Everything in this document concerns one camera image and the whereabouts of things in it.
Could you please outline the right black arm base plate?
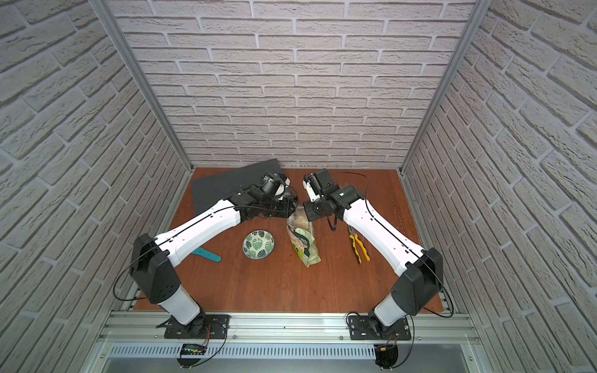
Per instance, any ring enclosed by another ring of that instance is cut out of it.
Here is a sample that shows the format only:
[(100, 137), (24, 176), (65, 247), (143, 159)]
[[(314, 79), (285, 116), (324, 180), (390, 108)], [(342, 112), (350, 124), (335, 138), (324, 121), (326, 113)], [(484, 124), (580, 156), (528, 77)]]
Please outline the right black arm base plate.
[(397, 320), (392, 326), (384, 326), (370, 315), (359, 315), (349, 312), (345, 317), (351, 340), (411, 340), (410, 326), (407, 318)]

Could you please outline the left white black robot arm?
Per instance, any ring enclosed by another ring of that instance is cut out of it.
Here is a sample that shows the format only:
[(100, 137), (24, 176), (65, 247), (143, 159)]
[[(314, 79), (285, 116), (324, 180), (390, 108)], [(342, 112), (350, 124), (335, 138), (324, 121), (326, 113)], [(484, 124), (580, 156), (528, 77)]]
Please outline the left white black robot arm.
[(258, 216), (287, 219), (296, 206), (290, 180), (282, 173), (266, 173), (259, 183), (231, 192), (177, 228), (139, 236), (128, 273), (150, 303), (188, 326), (200, 319), (202, 308), (183, 288), (175, 267), (220, 233)]

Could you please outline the green oats bag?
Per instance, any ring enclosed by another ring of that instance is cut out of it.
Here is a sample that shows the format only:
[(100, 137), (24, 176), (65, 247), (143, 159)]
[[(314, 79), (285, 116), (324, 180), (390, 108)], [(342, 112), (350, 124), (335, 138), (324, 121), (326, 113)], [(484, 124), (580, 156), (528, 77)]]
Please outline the green oats bag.
[(314, 228), (303, 206), (298, 206), (288, 218), (287, 232), (295, 253), (305, 267), (309, 268), (321, 261)]

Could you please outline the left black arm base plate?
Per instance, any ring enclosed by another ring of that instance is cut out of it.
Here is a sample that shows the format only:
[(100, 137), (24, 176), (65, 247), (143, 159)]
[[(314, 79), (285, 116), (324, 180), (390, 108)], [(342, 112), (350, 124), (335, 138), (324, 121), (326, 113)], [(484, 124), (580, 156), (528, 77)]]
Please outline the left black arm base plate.
[(194, 340), (214, 339), (224, 340), (227, 334), (230, 315), (226, 314), (200, 314), (188, 325), (179, 323), (173, 316), (156, 328), (164, 327), (166, 339)]

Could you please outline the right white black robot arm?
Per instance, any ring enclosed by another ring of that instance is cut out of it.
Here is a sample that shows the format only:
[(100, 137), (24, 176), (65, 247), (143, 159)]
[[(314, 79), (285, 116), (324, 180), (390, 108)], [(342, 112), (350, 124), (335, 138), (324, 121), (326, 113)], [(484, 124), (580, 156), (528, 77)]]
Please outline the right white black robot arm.
[(351, 185), (340, 187), (327, 169), (304, 177), (309, 200), (303, 204), (314, 222), (334, 216), (361, 233), (386, 259), (398, 280), (369, 314), (372, 330), (380, 334), (408, 315), (417, 315), (443, 286), (443, 256), (424, 249), (399, 232)]

